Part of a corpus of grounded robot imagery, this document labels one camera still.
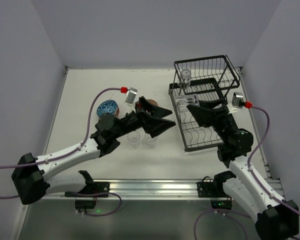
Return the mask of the clear glass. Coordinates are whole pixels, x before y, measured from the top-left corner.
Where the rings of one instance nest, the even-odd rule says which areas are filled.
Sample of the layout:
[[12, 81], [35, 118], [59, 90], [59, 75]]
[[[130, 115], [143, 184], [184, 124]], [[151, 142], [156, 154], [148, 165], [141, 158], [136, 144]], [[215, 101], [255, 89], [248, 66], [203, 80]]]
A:
[[179, 95], [175, 99], [176, 109], [180, 112], [187, 112], [188, 105], [199, 106], [199, 97], [197, 94]]
[[151, 135], [148, 133], [146, 133], [144, 136], [144, 143], [149, 148], [155, 147], [157, 140], [158, 140], [157, 136], [151, 137]]
[[140, 144], [140, 133], [138, 131], [132, 131], [130, 133], [127, 134], [127, 141], [128, 144], [133, 147], [136, 148], [139, 144]]
[[180, 86], [187, 88], [191, 84], [192, 72], [189, 69], [183, 69], [180, 75]]

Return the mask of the white red patterned bowl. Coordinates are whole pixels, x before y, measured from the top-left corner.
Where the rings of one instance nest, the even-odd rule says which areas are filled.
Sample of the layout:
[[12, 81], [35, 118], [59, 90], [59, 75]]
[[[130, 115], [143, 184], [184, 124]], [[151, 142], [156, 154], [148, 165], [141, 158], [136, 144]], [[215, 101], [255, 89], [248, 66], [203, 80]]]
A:
[[97, 107], [96, 114], [98, 117], [102, 116], [103, 114], [107, 114], [107, 113], [113, 115], [116, 107], [118, 107], [118, 104], [116, 101], [114, 101], [112, 99], [106, 100]]

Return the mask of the brown square panda plate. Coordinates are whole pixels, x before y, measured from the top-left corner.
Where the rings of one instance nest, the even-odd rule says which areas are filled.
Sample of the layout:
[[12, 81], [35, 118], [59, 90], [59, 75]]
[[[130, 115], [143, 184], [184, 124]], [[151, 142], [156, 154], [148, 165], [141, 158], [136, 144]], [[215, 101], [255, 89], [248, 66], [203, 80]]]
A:
[[147, 101], [152, 105], [158, 106], [158, 103], [153, 99], [147, 99]]

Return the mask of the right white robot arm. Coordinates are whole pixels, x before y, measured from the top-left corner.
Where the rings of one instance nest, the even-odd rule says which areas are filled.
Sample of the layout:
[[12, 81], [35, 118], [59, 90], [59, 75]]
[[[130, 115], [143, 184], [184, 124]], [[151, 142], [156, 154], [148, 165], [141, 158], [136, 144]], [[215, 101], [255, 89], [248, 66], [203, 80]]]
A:
[[213, 128], [221, 139], [218, 159], [228, 169], [214, 176], [218, 191], [234, 199], [254, 221], [262, 240], [285, 240], [299, 233], [299, 208], [280, 195], [252, 165], [254, 136], [239, 128], [233, 112], [254, 105], [235, 97], [231, 104], [199, 101], [187, 109], [200, 127]]

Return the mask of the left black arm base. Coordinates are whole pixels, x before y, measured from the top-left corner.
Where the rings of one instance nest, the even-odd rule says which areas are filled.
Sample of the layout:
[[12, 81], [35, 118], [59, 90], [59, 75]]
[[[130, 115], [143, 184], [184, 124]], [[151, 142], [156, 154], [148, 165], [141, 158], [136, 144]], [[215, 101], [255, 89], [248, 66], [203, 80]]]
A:
[[[94, 181], [93, 183], [88, 184], [85, 186], [79, 194], [82, 195], [92, 195], [92, 194], [99, 194], [102, 193], [102, 195], [99, 196], [99, 198], [107, 198], [109, 196], [109, 190], [110, 190], [110, 183], [107, 181]], [[93, 200], [82, 200], [77, 199], [74, 201], [74, 207], [76, 210], [84, 210], [85, 213], [87, 213], [87, 210], [92, 210], [95, 208], [97, 204], [97, 196], [93, 198]]]

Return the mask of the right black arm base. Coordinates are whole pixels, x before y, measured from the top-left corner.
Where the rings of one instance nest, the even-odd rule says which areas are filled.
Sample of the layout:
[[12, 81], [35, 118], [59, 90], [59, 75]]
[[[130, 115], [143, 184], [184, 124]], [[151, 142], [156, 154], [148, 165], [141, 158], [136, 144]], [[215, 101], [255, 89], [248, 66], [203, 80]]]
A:
[[236, 177], [231, 171], [218, 173], [213, 178], [205, 176], [196, 183], [198, 197], [210, 198], [210, 205], [213, 209], [231, 210], [233, 206], [232, 197], [225, 194], [223, 184]]

